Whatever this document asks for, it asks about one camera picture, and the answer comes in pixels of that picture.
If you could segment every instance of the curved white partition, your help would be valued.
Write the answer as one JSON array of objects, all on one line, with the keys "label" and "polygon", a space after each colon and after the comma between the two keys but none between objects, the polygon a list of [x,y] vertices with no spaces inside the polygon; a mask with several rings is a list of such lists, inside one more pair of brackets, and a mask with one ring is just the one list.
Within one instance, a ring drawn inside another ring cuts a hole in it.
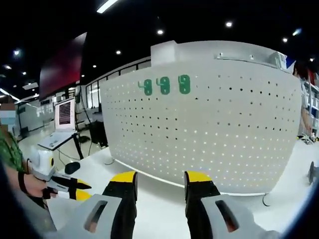
[{"label": "curved white partition", "polygon": [[181,186],[185,170],[203,171],[225,193],[270,192],[300,120],[297,78],[236,60],[138,70],[104,82],[101,96],[115,159]]}]

